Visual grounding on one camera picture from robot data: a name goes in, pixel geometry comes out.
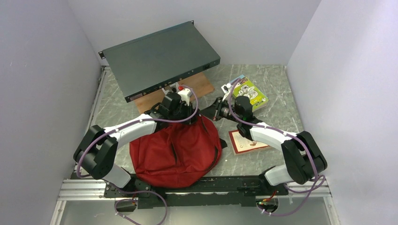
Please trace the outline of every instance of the gray marble tabletop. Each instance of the gray marble tabletop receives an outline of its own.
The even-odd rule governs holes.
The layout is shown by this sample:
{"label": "gray marble tabletop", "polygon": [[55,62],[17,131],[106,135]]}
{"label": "gray marble tabletop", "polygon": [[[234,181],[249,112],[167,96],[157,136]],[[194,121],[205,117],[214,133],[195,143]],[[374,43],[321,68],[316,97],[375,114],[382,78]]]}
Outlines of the gray marble tabletop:
{"label": "gray marble tabletop", "polygon": [[[282,65],[218,65],[206,70],[206,77],[215,91],[199,99],[199,108],[212,104],[216,97],[223,96],[221,86],[239,75],[248,77],[268,98],[267,105],[254,115],[276,128],[301,132],[303,127]],[[101,127],[114,126],[139,116],[133,102],[126,103],[112,73],[109,74],[103,97],[99,104],[96,123]],[[214,122],[220,138],[228,147],[222,150],[219,163],[206,176],[258,175],[265,169],[283,164],[282,153],[275,149],[262,150],[235,156],[228,132],[236,130],[236,123],[221,119]],[[120,148],[115,163],[134,172],[128,145]]]}

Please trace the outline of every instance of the green book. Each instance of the green book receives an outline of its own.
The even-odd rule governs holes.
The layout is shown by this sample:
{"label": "green book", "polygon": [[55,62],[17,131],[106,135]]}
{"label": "green book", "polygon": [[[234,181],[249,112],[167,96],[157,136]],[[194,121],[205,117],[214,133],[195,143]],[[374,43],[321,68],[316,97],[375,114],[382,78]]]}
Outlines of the green book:
{"label": "green book", "polygon": [[239,81],[232,95],[234,98],[241,95],[248,96],[250,103],[253,105],[253,112],[264,107],[268,102],[267,96],[245,76]]}

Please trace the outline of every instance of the gray wall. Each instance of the gray wall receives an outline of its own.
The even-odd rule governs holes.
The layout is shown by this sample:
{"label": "gray wall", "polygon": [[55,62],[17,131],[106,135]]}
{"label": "gray wall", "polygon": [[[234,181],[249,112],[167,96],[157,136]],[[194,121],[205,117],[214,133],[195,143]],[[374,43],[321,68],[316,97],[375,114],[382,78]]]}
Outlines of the gray wall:
{"label": "gray wall", "polygon": [[66,1],[0,4],[0,224],[50,222],[100,64]]}
{"label": "gray wall", "polygon": [[69,0],[95,52],[194,20],[221,63],[287,64],[321,0]]}
{"label": "gray wall", "polygon": [[322,0],[287,66],[342,224],[398,221],[398,2]]}

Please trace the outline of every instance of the red bag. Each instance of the red bag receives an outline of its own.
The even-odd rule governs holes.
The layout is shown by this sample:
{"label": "red bag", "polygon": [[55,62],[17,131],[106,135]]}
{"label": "red bag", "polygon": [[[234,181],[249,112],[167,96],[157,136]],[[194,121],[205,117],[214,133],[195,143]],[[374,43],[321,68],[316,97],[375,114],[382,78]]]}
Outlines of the red bag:
{"label": "red bag", "polygon": [[221,150],[217,129],[204,116],[191,125],[172,123],[130,142],[137,177],[163,188],[192,185],[217,164]]}

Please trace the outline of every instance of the zipper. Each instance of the zipper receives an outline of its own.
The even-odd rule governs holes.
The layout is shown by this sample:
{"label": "zipper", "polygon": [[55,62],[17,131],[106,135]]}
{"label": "zipper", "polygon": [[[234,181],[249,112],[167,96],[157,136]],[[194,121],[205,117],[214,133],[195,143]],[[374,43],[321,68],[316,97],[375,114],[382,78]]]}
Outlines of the zipper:
{"label": "zipper", "polygon": [[[200,121],[202,122],[202,126],[205,129],[206,133],[210,136],[209,132],[206,129],[205,123],[203,122],[203,119],[200,118]],[[214,159],[213,162],[211,163],[211,165],[206,169],[206,171],[209,171],[215,164],[215,162],[217,161],[217,155],[218,155],[218,148],[215,146],[214,147]]]}
{"label": "zipper", "polygon": [[177,153],[176,153],[176,150],[174,149],[174,146],[173,146],[173,144],[171,144],[171,150],[173,151],[173,155],[174,155],[174,161],[176,162],[176,164],[177,164]]}

